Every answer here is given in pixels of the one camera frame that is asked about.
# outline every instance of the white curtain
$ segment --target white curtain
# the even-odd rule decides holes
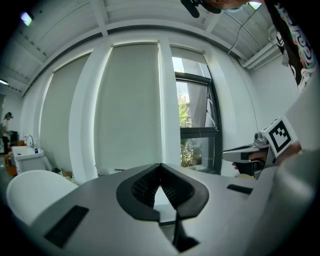
[[[42,109],[40,147],[52,166],[66,171],[72,171],[69,153],[70,109],[79,76],[88,58],[89,55],[76,59],[54,73]]]
[[[158,45],[114,47],[101,80],[94,117],[98,169],[162,161]]]

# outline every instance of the window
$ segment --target window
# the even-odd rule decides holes
[[[171,47],[180,123],[181,166],[221,173],[222,132],[217,93],[204,56]]]

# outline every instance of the tree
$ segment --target tree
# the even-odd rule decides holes
[[[180,88],[178,88],[178,105],[179,105],[179,121],[180,127],[184,124],[190,124],[190,121],[187,121],[189,108],[186,103],[186,96],[184,96]],[[193,147],[189,140],[181,139],[180,140],[180,159],[182,167],[189,167],[193,165]]]

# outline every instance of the white ceiling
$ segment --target white ceiling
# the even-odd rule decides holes
[[[24,92],[63,48],[80,40],[134,25],[172,27],[190,31],[229,49],[240,27],[254,13],[251,6],[221,15],[198,8],[193,18],[180,0],[43,0],[31,10],[30,26],[22,21],[0,57],[0,78],[11,90]],[[248,60],[269,43],[271,17],[261,6],[239,32],[232,50]]]

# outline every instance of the ceiling light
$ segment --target ceiling light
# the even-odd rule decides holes
[[[251,7],[253,9],[257,10],[262,5],[262,3],[260,3],[260,2],[249,2],[249,5],[251,5]]]
[[[26,11],[21,14],[20,18],[27,26],[29,26],[31,21],[34,19],[33,16]]]
[[[5,80],[3,80],[3,79],[0,79],[0,83],[1,83],[1,84],[4,84],[4,85],[8,85],[8,84],[9,84],[7,81],[5,81]]]

